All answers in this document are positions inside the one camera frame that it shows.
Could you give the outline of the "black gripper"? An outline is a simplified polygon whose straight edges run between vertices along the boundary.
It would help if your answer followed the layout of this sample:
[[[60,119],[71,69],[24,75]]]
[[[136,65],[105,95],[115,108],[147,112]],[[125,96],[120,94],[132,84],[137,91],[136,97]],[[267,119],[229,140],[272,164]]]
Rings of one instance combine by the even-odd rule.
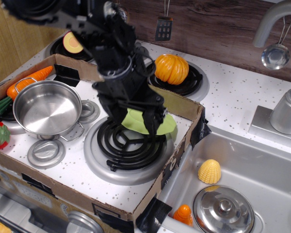
[[[147,70],[144,52],[120,55],[103,52],[95,57],[97,70],[103,78],[93,88],[108,116],[122,124],[128,108],[143,112],[144,125],[150,135],[156,135],[165,118],[164,98],[147,84],[150,72]]]

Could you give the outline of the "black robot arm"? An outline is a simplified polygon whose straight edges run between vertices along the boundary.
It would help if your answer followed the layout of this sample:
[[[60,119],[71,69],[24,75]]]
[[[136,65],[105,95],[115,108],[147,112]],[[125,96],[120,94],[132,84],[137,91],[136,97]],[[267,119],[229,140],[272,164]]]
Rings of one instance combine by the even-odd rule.
[[[143,113],[149,134],[163,123],[164,99],[147,84],[147,53],[135,28],[110,0],[4,0],[3,8],[29,24],[70,30],[91,56],[103,80],[93,84],[105,112],[118,124],[128,109]]]

